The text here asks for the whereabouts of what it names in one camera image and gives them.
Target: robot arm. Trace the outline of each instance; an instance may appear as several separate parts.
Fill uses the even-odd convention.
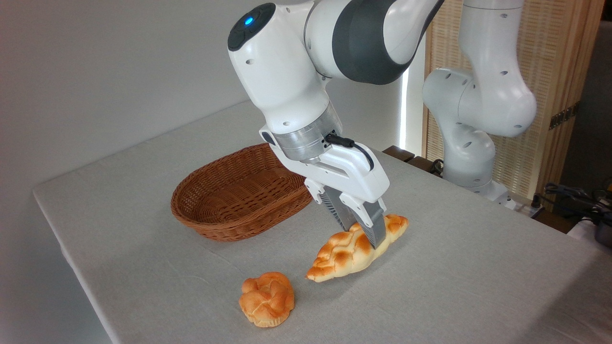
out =
[[[364,145],[342,140],[325,85],[372,84],[408,68],[443,0],[323,0],[263,4],[228,37],[231,62],[266,125],[259,131],[289,170],[306,177],[315,201],[347,230],[359,222],[373,247],[386,231],[389,180]]]
[[[441,68],[425,81],[423,100],[442,133],[444,179],[513,208],[492,180],[495,146],[487,133],[518,136],[536,116],[536,98],[517,62],[523,0],[464,0],[459,46],[472,71]]]

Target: wicker basket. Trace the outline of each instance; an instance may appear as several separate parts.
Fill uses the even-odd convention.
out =
[[[287,170],[267,143],[250,146],[187,176],[172,194],[172,214],[216,241],[257,235],[311,201],[304,177]]]

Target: bamboo blind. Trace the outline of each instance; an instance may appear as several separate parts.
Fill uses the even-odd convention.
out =
[[[518,35],[518,61],[538,104],[530,128],[517,138],[491,136],[497,156],[493,179],[530,198],[548,181],[558,182],[573,118],[549,130],[551,117],[579,101],[604,0],[525,0]],[[447,0],[427,35],[425,70],[471,69],[458,46],[463,1]],[[424,111],[424,155],[443,159],[436,121]]]

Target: bread roll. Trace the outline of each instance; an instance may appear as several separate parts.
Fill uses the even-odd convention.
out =
[[[395,214],[385,215],[384,223],[387,235],[376,250],[370,245],[368,237],[358,223],[346,232],[334,234],[317,254],[315,262],[306,273],[306,278],[323,282],[370,266],[387,250],[389,244],[404,234],[408,227],[408,219]]]
[[[294,308],[293,287],[280,272],[266,272],[242,284],[240,308],[247,319],[258,327],[282,324]]]

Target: cable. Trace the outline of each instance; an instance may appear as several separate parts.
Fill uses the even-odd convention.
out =
[[[325,141],[327,141],[330,144],[339,144],[340,146],[343,146],[346,148],[357,148],[358,150],[360,150],[361,153],[365,155],[365,158],[368,159],[368,163],[370,164],[370,171],[374,170],[374,160],[368,154],[368,152],[362,146],[359,146],[358,144],[356,144],[354,140],[351,140],[350,138],[338,136],[332,133],[332,134],[327,134],[327,136],[325,136]]]
[[[540,195],[540,194],[538,194],[538,193],[536,193],[536,195],[537,195],[537,196],[538,196],[538,197],[539,197],[541,200],[544,200],[544,201],[546,201],[546,202],[548,202],[548,203],[552,204],[553,206],[557,206],[557,207],[559,207],[559,208],[562,208],[562,209],[563,209],[563,210],[565,210],[565,211],[573,212],[574,214],[581,215],[581,216],[583,216],[583,217],[587,217],[587,218],[589,218],[589,219],[593,220],[593,223],[595,223],[595,221],[597,221],[598,223],[599,223],[599,222],[603,222],[603,223],[605,223],[605,224],[606,224],[606,225],[608,225],[608,226],[612,226],[612,221],[610,221],[610,219],[606,218],[606,217],[605,217],[604,215],[602,215],[602,213],[600,213],[600,212],[597,212],[597,211],[595,211],[595,210],[591,210],[591,211],[589,211],[589,212],[586,212],[586,211],[582,211],[582,210],[579,210],[579,209],[570,208],[570,207],[565,206],[565,205],[563,205],[563,204],[561,204],[561,203],[559,203],[559,202],[555,202],[555,201],[553,201],[553,200],[550,200],[550,199],[548,199],[548,198],[546,198],[546,197],[544,197],[543,195]]]
[[[368,162],[370,163],[370,171],[374,170],[374,160],[372,160],[372,157],[370,157],[370,155],[368,154],[367,151],[365,151],[365,149],[363,149],[362,146],[359,146],[358,144],[354,143],[353,147],[357,148],[358,150],[361,151],[361,153],[363,153],[365,155],[365,158],[368,159]]]
[[[429,169],[429,173],[438,173],[442,175],[442,171],[444,169],[443,165],[444,165],[444,160],[442,159],[434,160],[433,163],[431,164],[431,168]]]

